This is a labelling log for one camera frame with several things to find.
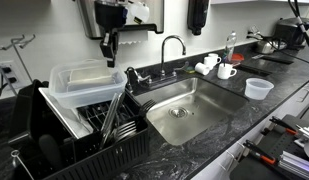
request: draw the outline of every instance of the white mug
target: white mug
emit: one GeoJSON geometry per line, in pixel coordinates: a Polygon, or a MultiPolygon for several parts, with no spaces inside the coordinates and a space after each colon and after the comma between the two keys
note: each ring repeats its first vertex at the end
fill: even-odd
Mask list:
{"type": "Polygon", "coordinates": [[[216,54],[216,53],[209,53],[208,57],[218,57],[218,54],[216,54]]]}
{"type": "Polygon", "coordinates": [[[217,77],[220,79],[228,79],[229,77],[235,76],[236,73],[237,70],[233,69],[231,64],[222,63],[218,66],[217,77]]]}
{"type": "Polygon", "coordinates": [[[205,76],[205,75],[207,75],[210,72],[210,68],[205,66],[205,64],[197,63],[195,65],[195,71],[198,72],[198,73],[201,73],[201,74],[203,74],[205,76]]]}
{"type": "Polygon", "coordinates": [[[204,58],[204,64],[210,69],[213,69],[216,64],[221,62],[221,60],[222,59],[218,56],[209,56],[204,58]]]}

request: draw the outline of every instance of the clear plastic tub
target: clear plastic tub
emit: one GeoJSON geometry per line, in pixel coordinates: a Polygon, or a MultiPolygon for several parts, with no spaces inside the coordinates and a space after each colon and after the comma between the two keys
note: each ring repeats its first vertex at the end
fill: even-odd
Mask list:
{"type": "Polygon", "coordinates": [[[263,100],[274,85],[266,80],[249,78],[246,80],[245,95],[251,99],[263,100]]]}
{"type": "Polygon", "coordinates": [[[84,61],[54,67],[50,75],[49,93],[67,109],[109,101],[123,92],[126,75],[108,68],[106,61],[84,61]]]}

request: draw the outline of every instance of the electrical outlet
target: electrical outlet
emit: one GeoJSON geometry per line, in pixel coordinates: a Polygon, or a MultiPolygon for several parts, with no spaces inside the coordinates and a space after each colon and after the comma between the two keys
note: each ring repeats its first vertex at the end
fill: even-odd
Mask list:
{"type": "MultiPolygon", "coordinates": [[[[11,72],[6,73],[6,76],[7,76],[7,78],[14,77],[16,79],[16,82],[12,84],[14,89],[19,89],[19,88],[22,88],[22,87],[26,86],[27,84],[29,84],[29,81],[27,82],[27,81],[24,80],[21,72],[19,71],[17,64],[14,61],[0,62],[0,66],[2,68],[4,68],[4,67],[11,68],[11,72]]],[[[10,86],[6,86],[5,90],[10,90],[10,86]]]]}

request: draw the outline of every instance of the stainless steel sink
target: stainless steel sink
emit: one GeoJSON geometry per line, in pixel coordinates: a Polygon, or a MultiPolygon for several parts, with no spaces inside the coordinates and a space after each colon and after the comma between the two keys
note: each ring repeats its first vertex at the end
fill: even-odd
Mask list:
{"type": "Polygon", "coordinates": [[[248,101],[198,78],[183,80],[135,97],[140,104],[157,104],[147,119],[172,145],[181,145],[233,114],[248,101]]]}

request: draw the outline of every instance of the white wall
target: white wall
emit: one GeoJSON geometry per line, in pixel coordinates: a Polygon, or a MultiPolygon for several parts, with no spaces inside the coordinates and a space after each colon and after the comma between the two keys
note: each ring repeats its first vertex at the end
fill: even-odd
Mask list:
{"type": "MultiPolygon", "coordinates": [[[[123,69],[159,63],[161,43],[168,35],[184,38],[187,56],[191,56],[223,48],[232,30],[237,32],[237,44],[244,44],[250,42],[245,39],[249,26],[256,25],[270,35],[279,18],[293,17],[287,3],[281,2],[212,5],[202,35],[195,37],[186,24],[188,1],[165,0],[164,34],[149,32],[148,41],[119,47],[117,59],[123,69]]],[[[301,12],[305,17],[309,7],[301,7],[301,12]]],[[[85,37],[76,3],[71,0],[0,0],[0,46],[21,34],[37,36],[20,52],[32,77],[40,80],[48,80],[51,68],[59,63],[102,59],[99,42],[85,37]]],[[[169,42],[165,54],[166,61],[182,57],[178,42],[169,42]]],[[[0,52],[0,61],[7,60],[19,63],[12,49],[0,52]]]]}

